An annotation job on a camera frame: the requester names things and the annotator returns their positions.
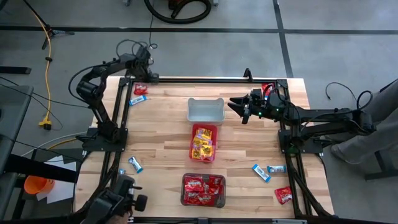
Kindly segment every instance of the concrete floor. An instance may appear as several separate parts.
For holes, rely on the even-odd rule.
[[[156,0],[156,9],[170,14],[165,1]],[[151,16],[140,0],[130,7],[115,0],[30,0],[38,13],[53,26],[145,27]],[[395,0],[280,0],[285,29],[398,29],[398,2]],[[194,2],[181,16],[200,12]],[[0,11],[0,25],[37,26],[22,1],[9,1]],[[220,6],[196,24],[174,26],[154,19],[153,27],[276,29],[272,0],[220,0]],[[30,75],[2,75],[20,85],[33,85],[46,95],[44,83],[46,50],[41,50],[42,32],[0,31],[0,64],[31,67]],[[80,69],[110,60],[122,39],[148,41],[149,33],[77,32],[53,40],[49,82],[54,100],[80,104],[67,90],[70,77]],[[358,95],[378,91],[397,78],[398,35],[298,35],[287,34],[293,76],[304,78],[312,108],[354,107],[354,99],[340,86],[331,86],[328,100],[324,88],[341,82]],[[152,71],[161,75],[240,77],[246,67],[256,77],[286,77],[278,34],[156,32],[151,50]],[[121,52],[129,46],[122,45]],[[45,110],[32,101],[22,125],[19,141],[39,145],[49,139],[86,130],[92,113],[83,108],[52,105],[52,112],[64,125],[61,131],[37,127]],[[59,124],[53,119],[54,128]],[[16,145],[15,154],[29,148]],[[325,164],[335,213],[345,218],[396,223],[398,178],[365,182],[365,172],[377,171],[370,158],[360,166],[343,164],[327,151]],[[60,206],[66,213],[68,206]]]

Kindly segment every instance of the white paper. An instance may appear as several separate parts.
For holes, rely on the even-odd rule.
[[[51,160],[47,161],[46,164],[50,164],[57,167],[62,167],[68,170],[76,171],[76,162],[71,162],[68,164],[63,163],[63,157],[57,156],[52,158]],[[55,180],[53,189],[47,193],[39,193],[37,194],[37,200],[41,200],[47,197],[47,203],[58,202],[60,200],[65,200],[67,198],[73,197],[73,186],[74,183]]]

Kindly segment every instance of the wooden tabletop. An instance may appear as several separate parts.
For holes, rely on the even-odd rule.
[[[109,77],[104,105],[112,115],[119,77]],[[291,100],[309,108],[304,80],[288,79]],[[259,164],[284,165],[277,140],[279,124],[268,119],[251,117],[248,124],[226,104],[230,97],[244,96],[261,84],[191,84],[161,83],[149,87],[148,100],[130,107],[127,119],[129,137],[122,153],[120,168],[135,178],[148,196],[143,217],[211,217],[211,218],[293,218],[289,201],[279,204],[274,190],[289,186],[287,174],[274,174],[265,183],[252,169]],[[217,99],[225,102],[225,121],[218,127],[218,148],[212,164],[188,158],[192,125],[187,121],[187,100]],[[144,170],[140,174],[127,160],[135,156]],[[93,152],[83,163],[76,186],[75,210],[88,200],[100,179],[103,152]],[[303,155],[308,188],[325,210],[333,213],[325,171],[319,158]],[[226,178],[226,204],[223,208],[183,206],[180,203],[182,175],[185,173],[221,174]],[[298,191],[302,211],[302,193]]]

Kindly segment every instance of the red tray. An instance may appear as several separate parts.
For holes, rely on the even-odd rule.
[[[197,133],[197,129],[199,128],[206,128],[211,131],[211,141],[213,142],[213,156],[206,158],[206,159],[192,159],[192,144],[193,138]],[[194,124],[192,127],[192,136],[191,136],[191,145],[189,149],[189,158],[193,161],[202,161],[202,162],[213,162],[216,159],[216,147],[217,147],[217,126],[210,125],[210,124]]]

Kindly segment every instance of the yellow cable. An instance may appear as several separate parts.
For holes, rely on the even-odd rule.
[[[40,23],[40,25],[43,28],[44,34],[47,38],[47,42],[49,43],[49,58],[51,58],[51,40],[50,40],[49,34],[45,30],[45,27],[44,27],[42,21],[40,21],[40,19],[36,16],[36,14],[33,13],[33,15],[36,17],[37,21]],[[51,110],[51,93],[50,93],[50,87],[49,87],[49,81],[48,81],[49,67],[50,67],[50,61],[47,61],[47,66],[45,68],[45,85],[47,87],[47,93],[49,94],[49,101],[48,101],[49,105],[47,107],[48,108],[47,114],[45,115],[43,121],[41,121],[39,123],[40,126],[43,126],[45,124],[51,125],[51,121],[49,120],[49,114],[50,114],[50,110]]]
[[[54,144],[54,145],[48,147],[47,150],[53,149],[53,148],[55,148],[55,147],[57,147],[57,146],[59,146],[59,145],[62,145],[62,144],[65,144],[65,143],[68,143],[68,142],[71,142],[71,141],[74,141],[74,140],[76,140],[76,138],[68,139],[68,140],[65,140],[65,141],[62,141],[62,142],[58,142],[58,143],[56,143],[56,144]]]

